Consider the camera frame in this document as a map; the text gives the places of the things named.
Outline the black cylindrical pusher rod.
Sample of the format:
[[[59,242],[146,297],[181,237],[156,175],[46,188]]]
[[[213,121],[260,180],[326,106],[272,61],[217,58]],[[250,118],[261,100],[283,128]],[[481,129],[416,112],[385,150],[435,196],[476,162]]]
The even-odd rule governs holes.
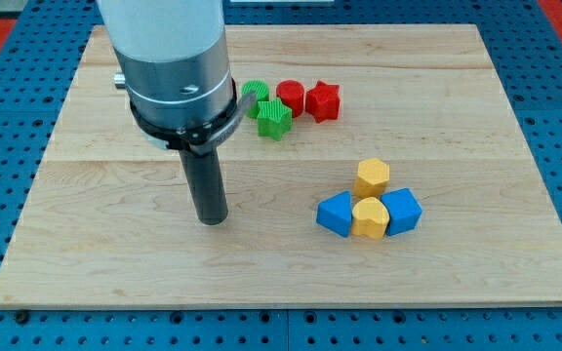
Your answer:
[[[203,155],[182,150],[180,157],[198,219],[206,225],[222,223],[228,206],[217,150]]]

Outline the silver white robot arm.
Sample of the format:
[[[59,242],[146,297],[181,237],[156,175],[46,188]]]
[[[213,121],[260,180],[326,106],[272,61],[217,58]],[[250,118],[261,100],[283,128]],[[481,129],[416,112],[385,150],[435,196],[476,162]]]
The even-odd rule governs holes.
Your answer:
[[[178,151],[199,220],[228,214],[218,146],[239,125],[223,6],[212,0],[98,0],[133,116]]]

